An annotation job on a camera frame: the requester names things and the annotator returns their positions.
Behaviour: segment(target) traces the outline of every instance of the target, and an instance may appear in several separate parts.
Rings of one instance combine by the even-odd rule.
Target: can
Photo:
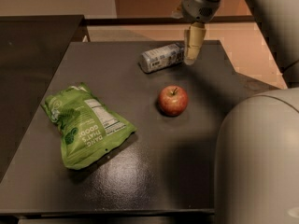
[[[139,64],[143,72],[151,73],[184,61],[184,44],[173,43],[142,52]]]

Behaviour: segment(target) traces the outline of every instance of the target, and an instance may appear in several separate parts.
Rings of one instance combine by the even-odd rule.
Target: dark tabletop
[[[137,131],[100,161],[71,171],[63,166],[57,128],[39,107],[0,184],[0,214],[213,209],[218,130],[247,92],[219,41],[205,41],[192,66],[179,64],[144,74],[137,64],[139,54],[166,44],[71,43],[43,99],[85,82]],[[36,73],[23,82],[41,78]],[[190,97],[187,109],[176,118],[164,116],[156,106],[160,89],[169,84],[185,88]]]
[[[0,17],[0,182],[82,20]]]

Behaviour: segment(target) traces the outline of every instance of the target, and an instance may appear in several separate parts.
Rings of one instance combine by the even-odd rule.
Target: apple
[[[163,88],[158,97],[158,105],[167,116],[180,115],[188,105],[188,94],[180,86]]]

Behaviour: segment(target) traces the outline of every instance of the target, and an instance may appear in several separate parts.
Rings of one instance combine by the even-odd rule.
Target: bag of chips
[[[136,130],[93,96],[85,84],[48,96],[42,107],[62,136],[62,158],[69,169],[89,166]]]

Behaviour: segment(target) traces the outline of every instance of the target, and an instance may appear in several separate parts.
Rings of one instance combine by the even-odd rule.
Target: chip bag
[[[69,169],[89,166],[136,130],[94,97],[85,84],[48,96],[42,107],[61,133],[62,158]]]

